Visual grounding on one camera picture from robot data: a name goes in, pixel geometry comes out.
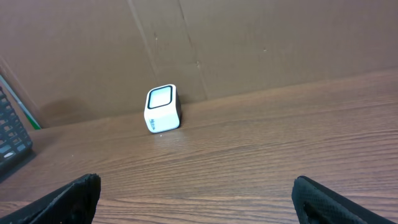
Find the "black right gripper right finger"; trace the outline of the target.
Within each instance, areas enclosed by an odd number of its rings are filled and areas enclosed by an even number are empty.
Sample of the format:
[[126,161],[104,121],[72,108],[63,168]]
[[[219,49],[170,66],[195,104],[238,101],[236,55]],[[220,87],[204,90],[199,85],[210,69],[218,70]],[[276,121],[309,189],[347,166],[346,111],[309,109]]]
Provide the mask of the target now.
[[394,224],[303,175],[294,180],[292,201],[300,224]]

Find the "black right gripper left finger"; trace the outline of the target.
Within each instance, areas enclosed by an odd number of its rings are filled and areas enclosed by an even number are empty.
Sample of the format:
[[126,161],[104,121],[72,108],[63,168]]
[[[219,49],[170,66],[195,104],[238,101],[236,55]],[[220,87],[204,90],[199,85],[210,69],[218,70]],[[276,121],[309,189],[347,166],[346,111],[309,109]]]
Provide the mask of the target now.
[[85,174],[1,218],[1,224],[90,224],[101,193],[101,178]]

